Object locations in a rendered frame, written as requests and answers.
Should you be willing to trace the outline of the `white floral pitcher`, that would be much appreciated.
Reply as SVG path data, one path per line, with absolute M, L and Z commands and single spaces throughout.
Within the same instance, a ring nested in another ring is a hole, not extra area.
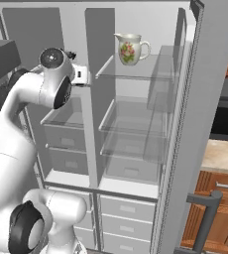
M 118 55 L 123 65 L 136 65 L 137 62 L 145 60 L 151 54 L 151 44 L 142 40 L 141 35 L 115 34 L 118 40 Z M 143 55 L 142 46 L 148 51 Z

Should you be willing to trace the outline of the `glass freezer shelf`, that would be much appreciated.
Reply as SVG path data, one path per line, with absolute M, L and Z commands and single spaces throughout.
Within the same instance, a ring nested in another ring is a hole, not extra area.
M 63 107 L 52 109 L 41 121 L 41 124 L 53 124 L 82 128 L 82 107 L 79 97 L 72 97 Z

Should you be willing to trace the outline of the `glass fridge shelf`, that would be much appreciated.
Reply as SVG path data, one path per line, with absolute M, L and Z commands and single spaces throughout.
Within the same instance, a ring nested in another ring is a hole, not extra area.
M 162 163 L 165 160 L 165 147 L 166 139 L 162 137 L 111 132 L 100 154 Z
M 99 130 L 165 137 L 167 125 L 167 115 L 148 109 L 143 99 L 117 97 L 111 101 Z
M 174 68 L 173 57 L 150 55 L 135 65 L 124 65 L 117 54 L 111 56 L 96 74 L 96 78 L 118 78 L 135 80 L 175 80 L 179 71 Z

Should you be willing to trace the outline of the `grey fridge freezer cabinet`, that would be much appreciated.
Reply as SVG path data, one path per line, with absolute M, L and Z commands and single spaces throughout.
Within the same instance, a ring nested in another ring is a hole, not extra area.
M 88 175 L 56 171 L 49 152 L 45 125 L 42 119 L 50 110 L 28 106 L 19 116 L 19 125 L 37 143 L 38 157 L 33 174 L 40 187 L 53 191 L 68 191 L 81 195 L 87 202 L 85 218 L 75 227 L 79 240 L 89 249 L 104 251 L 101 195 L 150 202 L 155 205 L 151 223 L 152 245 L 155 213 L 162 174 L 167 165 L 173 114 L 178 84 L 171 113 L 168 118 L 165 160 L 158 182 L 138 183 L 106 175 L 104 158 L 100 154 L 107 135 L 99 125 L 114 98 L 128 97 L 148 101 L 150 80 L 96 78 L 96 74 L 109 58 L 118 55 L 115 34 L 141 35 L 151 44 L 151 55 L 158 55 L 162 46 L 183 46 L 186 42 L 187 16 L 192 12 L 185 1 L 109 1 L 83 0 L 52 2 L 50 0 L 14 2 L 1 6 L 9 38 L 16 41 L 23 65 L 32 68 L 37 64 L 40 51 L 49 46 L 64 46 L 76 52 L 76 63 L 87 66 L 91 85 L 77 87 L 71 97 L 81 99 Z

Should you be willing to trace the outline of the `wooden base cupboards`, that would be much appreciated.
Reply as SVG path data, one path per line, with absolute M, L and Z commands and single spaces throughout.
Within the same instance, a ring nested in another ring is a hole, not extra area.
M 228 174 L 200 172 L 194 193 L 209 195 L 212 191 L 221 191 L 223 196 L 207 236 L 204 250 L 228 254 Z

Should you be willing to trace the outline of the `grey fridge crisper drawer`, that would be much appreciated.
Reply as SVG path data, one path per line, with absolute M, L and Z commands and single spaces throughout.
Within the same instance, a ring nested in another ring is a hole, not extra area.
M 104 163 L 107 176 L 138 183 L 157 183 L 161 169 L 156 163 L 114 156 L 105 157 Z

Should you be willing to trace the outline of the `grey freezer drawer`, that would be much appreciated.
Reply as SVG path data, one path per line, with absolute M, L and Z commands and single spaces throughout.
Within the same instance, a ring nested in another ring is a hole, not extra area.
M 45 125 L 44 129 L 50 147 L 86 151 L 83 129 L 60 125 Z
M 85 153 L 55 147 L 49 147 L 49 152 L 56 171 L 88 175 Z

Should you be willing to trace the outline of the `grey fridge door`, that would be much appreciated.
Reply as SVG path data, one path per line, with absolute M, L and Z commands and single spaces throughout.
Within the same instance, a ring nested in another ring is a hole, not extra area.
M 151 254 L 180 243 L 228 67 L 228 0 L 190 0 L 190 9 Z

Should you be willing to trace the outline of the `grey bottom drawer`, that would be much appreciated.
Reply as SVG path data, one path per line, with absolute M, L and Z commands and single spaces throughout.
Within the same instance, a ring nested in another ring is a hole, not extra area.
M 151 222 L 103 214 L 102 226 L 106 233 L 150 241 L 153 224 Z
M 153 221 L 155 205 L 150 202 L 101 195 L 101 211 L 106 214 L 142 221 Z
M 150 254 L 151 243 L 135 238 L 103 234 L 104 251 L 111 254 Z

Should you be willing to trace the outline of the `clear fridge door bin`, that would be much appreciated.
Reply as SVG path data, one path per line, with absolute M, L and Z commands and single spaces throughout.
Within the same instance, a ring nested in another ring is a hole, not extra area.
M 147 108 L 171 113 L 178 84 L 183 46 L 162 46 L 152 73 Z

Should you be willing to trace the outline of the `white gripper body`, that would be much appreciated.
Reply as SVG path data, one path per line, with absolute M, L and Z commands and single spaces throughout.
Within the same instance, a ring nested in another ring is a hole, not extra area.
M 73 86 L 90 86 L 91 85 L 91 75 L 88 72 L 79 71 L 71 82 Z

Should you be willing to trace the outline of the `grey freezer door bin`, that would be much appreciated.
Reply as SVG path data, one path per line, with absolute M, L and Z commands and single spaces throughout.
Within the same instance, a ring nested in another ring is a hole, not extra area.
M 13 40 L 0 40 L 0 79 L 20 64 L 16 43 Z

